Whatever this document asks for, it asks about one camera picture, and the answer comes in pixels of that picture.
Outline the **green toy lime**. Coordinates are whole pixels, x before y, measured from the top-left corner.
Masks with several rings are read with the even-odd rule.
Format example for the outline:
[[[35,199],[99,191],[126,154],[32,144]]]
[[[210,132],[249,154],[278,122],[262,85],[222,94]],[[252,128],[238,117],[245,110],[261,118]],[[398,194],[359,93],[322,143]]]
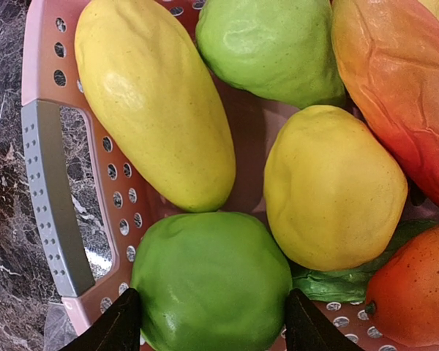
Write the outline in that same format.
[[[342,107],[331,22],[330,1],[207,1],[195,36],[207,66],[235,88],[299,109]]]
[[[284,326],[292,278],[262,222],[210,212],[150,226],[131,285],[141,334],[155,350],[267,350]]]

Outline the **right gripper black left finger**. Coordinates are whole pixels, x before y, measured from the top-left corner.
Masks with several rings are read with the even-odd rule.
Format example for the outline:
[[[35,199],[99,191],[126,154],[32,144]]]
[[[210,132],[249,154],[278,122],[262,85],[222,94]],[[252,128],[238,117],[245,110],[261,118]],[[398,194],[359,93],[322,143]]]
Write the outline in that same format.
[[[61,351],[138,351],[142,303],[136,289],[126,289],[82,335]]]

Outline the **small yellow toy lemon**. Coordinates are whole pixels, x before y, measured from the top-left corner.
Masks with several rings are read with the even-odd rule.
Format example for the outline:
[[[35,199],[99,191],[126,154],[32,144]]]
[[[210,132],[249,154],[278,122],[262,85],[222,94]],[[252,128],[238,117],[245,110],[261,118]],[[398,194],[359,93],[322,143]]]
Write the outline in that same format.
[[[271,147],[263,196],[272,234],[306,268],[340,271],[379,256],[408,183],[392,155],[349,112],[314,105],[291,116]]]

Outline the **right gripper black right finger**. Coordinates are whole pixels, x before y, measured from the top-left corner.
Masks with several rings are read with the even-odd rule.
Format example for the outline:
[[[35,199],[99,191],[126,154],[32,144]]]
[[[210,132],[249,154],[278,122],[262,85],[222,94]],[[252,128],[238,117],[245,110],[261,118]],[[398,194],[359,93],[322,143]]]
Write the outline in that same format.
[[[350,351],[359,346],[337,330],[300,289],[290,291],[285,302],[287,351]]]

